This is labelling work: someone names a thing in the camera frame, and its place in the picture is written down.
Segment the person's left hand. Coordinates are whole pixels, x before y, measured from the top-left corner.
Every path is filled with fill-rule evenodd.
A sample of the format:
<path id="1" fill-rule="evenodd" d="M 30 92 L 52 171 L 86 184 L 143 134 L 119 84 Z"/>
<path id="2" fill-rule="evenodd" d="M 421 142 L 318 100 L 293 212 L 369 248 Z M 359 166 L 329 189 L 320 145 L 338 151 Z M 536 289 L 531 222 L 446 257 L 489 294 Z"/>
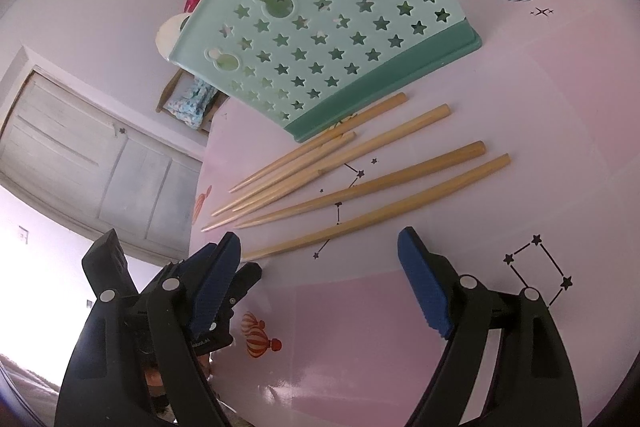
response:
<path id="1" fill-rule="evenodd" d="M 210 356 L 200 355 L 198 357 L 198 367 L 205 379 L 209 379 L 210 373 L 212 373 L 212 367 L 210 366 Z M 153 398 L 160 397 L 166 393 L 160 371 L 155 367 L 148 367 L 144 370 L 144 376 L 146 384 L 148 385 L 150 395 Z"/>

